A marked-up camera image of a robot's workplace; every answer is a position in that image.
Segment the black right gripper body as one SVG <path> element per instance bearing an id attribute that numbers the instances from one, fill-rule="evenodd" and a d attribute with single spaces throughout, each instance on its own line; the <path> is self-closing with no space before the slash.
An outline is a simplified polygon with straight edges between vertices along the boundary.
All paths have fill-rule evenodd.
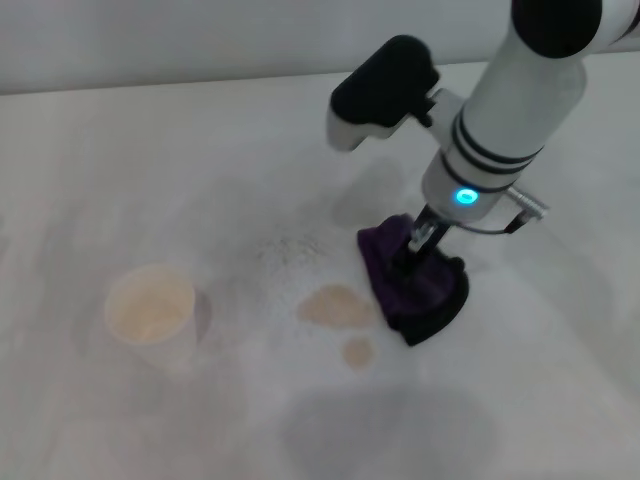
<path id="1" fill-rule="evenodd" d="M 425 260 L 438 255 L 439 244 L 452 228 L 452 221 L 439 215 L 433 208 L 426 205 L 411 228 L 407 251 L 412 260 Z"/>

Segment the purple rag black edge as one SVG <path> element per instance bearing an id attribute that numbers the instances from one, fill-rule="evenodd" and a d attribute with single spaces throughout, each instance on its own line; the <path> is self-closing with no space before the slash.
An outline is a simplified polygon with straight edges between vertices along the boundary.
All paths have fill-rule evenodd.
<path id="1" fill-rule="evenodd" d="M 400 248 L 406 248 L 413 224 L 407 214 L 393 215 L 356 235 L 372 293 L 387 326 L 410 347 L 448 326 L 470 290 L 465 262 L 441 250 L 425 259 L 410 282 L 401 282 L 391 272 L 391 259 Z"/>

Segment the large brown water stain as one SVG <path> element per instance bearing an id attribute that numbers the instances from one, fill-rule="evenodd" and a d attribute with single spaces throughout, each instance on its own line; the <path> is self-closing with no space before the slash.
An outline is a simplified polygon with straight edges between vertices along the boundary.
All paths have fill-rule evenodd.
<path id="1" fill-rule="evenodd" d="M 325 285 L 297 307 L 297 317 L 331 329 L 364 329 L 374 322 L 372 304 L 344 285 Z"/>

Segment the translucent plastic cup brown water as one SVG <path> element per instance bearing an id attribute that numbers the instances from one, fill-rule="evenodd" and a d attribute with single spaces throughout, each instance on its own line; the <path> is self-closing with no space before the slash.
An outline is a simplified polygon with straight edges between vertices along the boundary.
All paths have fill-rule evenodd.
<path id="1" fill-rule="evenodd" d="M 165 264 L 134 269 L 111 286 L 104 305 L 110 334 L 147 364 L 186 373 L 197 348 L 196 290 Z"/>

